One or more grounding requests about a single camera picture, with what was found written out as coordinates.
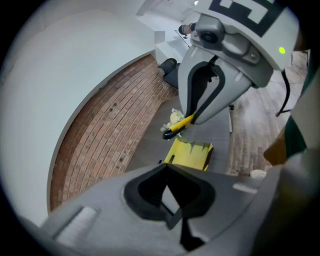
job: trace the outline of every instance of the green clothing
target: green clothing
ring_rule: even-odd
[[[301,95],[306,91],[308,86],[311,84],[311,81],[317,71],[318,66],[319,66],[319,59],[313,58],[313,56],[310,55],[308,72],[302,87]],[[305,148],[307,147],[305,140],[302,134],[300,133],[300,130],[296,122],[293,120],[291,116],[289,117],[285,125],[284,140],[285,140],[286,158],[289,158],[292,155],[305,150]]]

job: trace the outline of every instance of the green indicator light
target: green indicator light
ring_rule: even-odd
[[[286,50],[285,50],[285,48],[283,48],[283,47],[279,47],[279,52],[280,52],[281,54],[285,54],[285,53],[286,53]]]

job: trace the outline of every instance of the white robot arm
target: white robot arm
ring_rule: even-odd
[[[299,22],[272,0],[201,0],[195,11],[200,18],[178,70],[178,89],[184,115],[202,124],[249,87],[265,87],[273,70],[284,70]],[[219,84],[212,92],[213,76]]]

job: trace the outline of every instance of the yellow object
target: yellow object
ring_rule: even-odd
[[[285,50],[285,48],[283,48],[283,47],[279,47],[279,52],[280,52],[281,54],[285,54],[285,53],[286,53],[286,50]]]
[[[189,143],[186,139],[176,138],[164,162],[206,171],[213,149],[211,143]]]
[[[181,120],[180,122],[177,122],[176,124],[172,125],[170,127],[171,132],[175,132],[178,131],[180,128],[190,125],[192,120],[194,119],[194,115],[189,115],[188,117],[186,117],[185,119]]]

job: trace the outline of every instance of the brick floor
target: brick floor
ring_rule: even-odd
[[[163,81],[157,66],[151,55],[136,61],[85,104],[55,161],[51,210],[100,180],[125,171],[160,104],[178,95]]]

